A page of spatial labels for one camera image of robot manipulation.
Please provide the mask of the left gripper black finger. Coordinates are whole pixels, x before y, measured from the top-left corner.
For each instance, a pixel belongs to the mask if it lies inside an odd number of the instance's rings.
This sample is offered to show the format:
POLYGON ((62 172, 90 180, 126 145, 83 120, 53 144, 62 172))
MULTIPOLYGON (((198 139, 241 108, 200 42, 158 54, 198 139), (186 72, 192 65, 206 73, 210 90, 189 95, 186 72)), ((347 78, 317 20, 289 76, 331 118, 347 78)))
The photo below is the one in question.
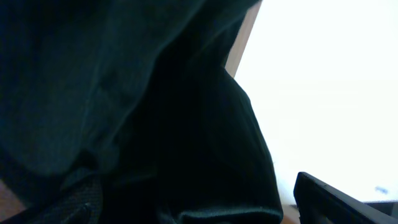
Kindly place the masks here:
POLYGON ((314 176, 299 172, 294 197, 301 224, 397 224, 397 219, 362 203, 314 176))

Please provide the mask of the black shorts garment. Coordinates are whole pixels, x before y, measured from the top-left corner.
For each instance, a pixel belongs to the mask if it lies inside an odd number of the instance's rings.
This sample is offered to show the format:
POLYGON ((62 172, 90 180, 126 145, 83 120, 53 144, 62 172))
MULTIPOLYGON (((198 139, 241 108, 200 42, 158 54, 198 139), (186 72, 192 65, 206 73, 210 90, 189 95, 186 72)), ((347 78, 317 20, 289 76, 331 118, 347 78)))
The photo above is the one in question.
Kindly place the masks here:
POLYGON ((2 0, 7 223, 280 223, 224 63, 248 0, 2 0))

